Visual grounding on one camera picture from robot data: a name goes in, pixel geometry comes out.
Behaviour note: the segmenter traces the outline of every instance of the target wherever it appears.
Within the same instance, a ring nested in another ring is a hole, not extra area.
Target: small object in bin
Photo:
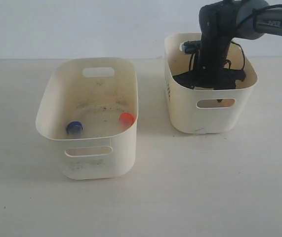
[[[134,123],[134,117],[132,114],[123,112],[120,115],[119,121],[124,125],[124,126],[132,126]]]
[[[83,131],[81,122],[78,121],[70,122],[66,127],[66,131],[69,135],[79,136]]]

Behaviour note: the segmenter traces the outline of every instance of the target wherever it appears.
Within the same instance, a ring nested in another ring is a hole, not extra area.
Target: bin handle hole
[[[199,100],[197,107],[199,109],[229,108],[235,103],[235,99]]]
[[[109,67],[84,68],[82,75],[85,78],[113,77],[115,69]]]
[[[110,146],[69,148],[65,151],[68,157],[105,156],[113,152]]]

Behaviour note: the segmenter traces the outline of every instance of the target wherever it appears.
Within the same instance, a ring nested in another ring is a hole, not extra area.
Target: white table
[[[163,61],[133,61],[137,161],[91,181],[64,177],[35,129],[63,60],[0,61],[0,237],[282,237],[282,58],[250,60],[259,82],[238,124],[203,136],[170,124]]]

